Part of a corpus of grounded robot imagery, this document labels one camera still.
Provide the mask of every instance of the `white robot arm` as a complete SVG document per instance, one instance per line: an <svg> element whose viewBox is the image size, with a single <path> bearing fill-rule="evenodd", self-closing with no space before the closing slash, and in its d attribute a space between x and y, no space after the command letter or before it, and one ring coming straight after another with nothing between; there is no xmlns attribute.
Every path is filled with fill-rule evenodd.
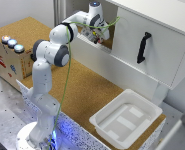
<svg viewBox="0 0 185 150"><path fill-rule="evenodd" d="M99 2L91 2L89 4L89 13L77 12L51 30L49 35L50 41L38 40L34 44L33 58L36 61L32 69L33 87L29 89L27 96L38 106L40 112L38 112L36 126L27 137L27 141L33 149L42 149L42 143L47 141L52 133L54 116L57 115L60 105L56 99L48 94L52 88L51 65L63 67L68 63L69 51L66 44L69 41L66 26L68 27L71 42L78 34L78 28L74 22L94 27L108 25L104 21L101 4ZM85 36L94 43L97 43L101 38L105 40L109 38L108 28L95 29L93 27L84 27L82 33L88 34Z"/></svg>

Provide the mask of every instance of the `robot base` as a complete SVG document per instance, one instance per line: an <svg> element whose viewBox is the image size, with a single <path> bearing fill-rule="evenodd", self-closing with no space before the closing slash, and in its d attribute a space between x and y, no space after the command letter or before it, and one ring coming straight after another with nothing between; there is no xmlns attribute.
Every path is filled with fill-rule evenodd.
<svg viewBox="0 0 185 150"><path fill-rule="evenodd" d="M32 148L28 143L27 143L27 137L30 134L30 132L32 131L32 129L35 127L36 122L30 123L26 126L24 126L17 135L16 138L16 150L41 150L41 149L35 149ZM57 132L57 138L56 138L56 149L59 149L61 146L61 142L62 142L62 138L61 138L61 133Z"/></svg>

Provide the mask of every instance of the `cable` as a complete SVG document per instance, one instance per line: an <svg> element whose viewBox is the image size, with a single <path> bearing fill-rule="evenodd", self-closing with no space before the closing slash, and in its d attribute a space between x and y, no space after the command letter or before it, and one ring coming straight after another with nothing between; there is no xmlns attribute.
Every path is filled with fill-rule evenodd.
<svg viewBox="0 0 185 150"><path fill-rule="evenodd" d="M108 26L104 26L104 27L94 27L94 26L89 26L89 25L86 25L86 24L82 24L82 23L79 23L79 22L71 22L70 24L72 23L75 23L75 24L81 24L81 25L84 25L84 26L87 26L87 27L92 27L92 28L96 28L96 29L102 29L102 28L108 28L110 26L113 26L114 24L116 24L118 21L119 21L120 17L116 17L116 21L115 22L111 22L109 23ZM56 128L56 125L57 125L57 120L59 118L59 114L60 114L60 111L61 111L61 107L62 107L62 104L63 104L63 101L64 101L64 98L65 98L65 94L66 94L66 88L67 88L67 84L68 84L68 78L69 78L69 74L70 74L70 67L71 67L71 45L70 45L70 36L69 36L69 30L68 30L68 27L66 26L66 31L67 31L67 37L68 37L68 45L69 45L69 67L68 67L68 73L67 73L67 78L66 78L66 84L65 84L65 87L64 87L64 93L63 93L63 97L62 97L62 100L61 100L61 103L60 103L60 107L59 107L59 111L57 113L57 116L56 116L56 120L54 122L54 127L53 127L53 130L52 132L55 130ZM49 141L49 147L47 148L47 150L50 150L50 144L51 144L51 141L52 141L52 135L51 135L51 139Z"/></svg>

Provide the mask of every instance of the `green cable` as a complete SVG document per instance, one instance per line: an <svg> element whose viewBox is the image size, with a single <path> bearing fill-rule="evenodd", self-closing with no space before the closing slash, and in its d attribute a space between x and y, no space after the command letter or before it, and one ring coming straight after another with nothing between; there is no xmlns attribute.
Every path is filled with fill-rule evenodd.
<svg viewBox="0 0 185 150"><path fill-rule="evenodd" d="M116 21L115 22L111 22L108 26L104 26L104 27L94 27L94 26L89 26L89 25L86 25L86 24L82 24L82 23L79 23L79 22L71 22L70 24L72 23L75 23L75 24L81 24L81 25L84 25L84 26L87 26L87 27L91 27L91 28L96 28L96 29L102 29L102 28L105 28L105 30L103 31L103 33L106 31L106 28L110 27L110 26L113 26L114 24L116 24L118 21L119 21L120 17L117 17L116 18ZM67 88L67 84L68 84L68 78L69 78L69 74L70 74L70 67L71 67L71 46L70 46L70 36L69 36L69 30L68 30L68 27L66 26L66 30L67 30L67 37L68 37L68 45L69 45L69 67L68 67L68 73L67 73L67 78L66 78L66 84L65 84L65 87L64 87L64 93L63 93L63 97L62 97L62 101L60 103L60 107L59 107L59 111L57 113L57 116L56 116L56 120L54 122L54 127L53 127L53 131L55 130L56 128L56 125L57 125L57 120L59 118L59 114L60 114L60 111L61 111L61 107L62 107L62 104L63 104L63 101L64 101L64 98L65 98L65 94L66 94L66 88ZM51 144L51 141L52 141L52 136L51 136L51 139L50 139L50 142L49 142L49 147L47 150L50 150L50 144Z"/></svg>

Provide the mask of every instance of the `white tray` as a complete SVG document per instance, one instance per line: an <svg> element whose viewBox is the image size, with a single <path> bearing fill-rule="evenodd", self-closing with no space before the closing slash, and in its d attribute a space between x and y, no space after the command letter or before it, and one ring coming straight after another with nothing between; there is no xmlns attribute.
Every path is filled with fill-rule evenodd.
<svg viewBox="0 0 185 150"><path fill-rule="evenodd" d="M90 118L100 136L118 149L128 149L161 115L162 109L125 90Z"/></svg>

